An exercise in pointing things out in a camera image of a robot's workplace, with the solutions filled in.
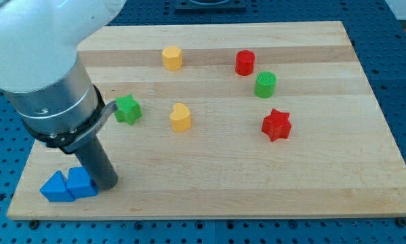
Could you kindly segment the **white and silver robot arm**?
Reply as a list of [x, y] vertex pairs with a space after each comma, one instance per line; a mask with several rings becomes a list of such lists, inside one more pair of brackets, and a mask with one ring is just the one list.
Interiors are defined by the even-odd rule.
[[73, 153], [105, 119], [77, 46], [125, 0], [0, 1], [0, 89], [29, 133]]

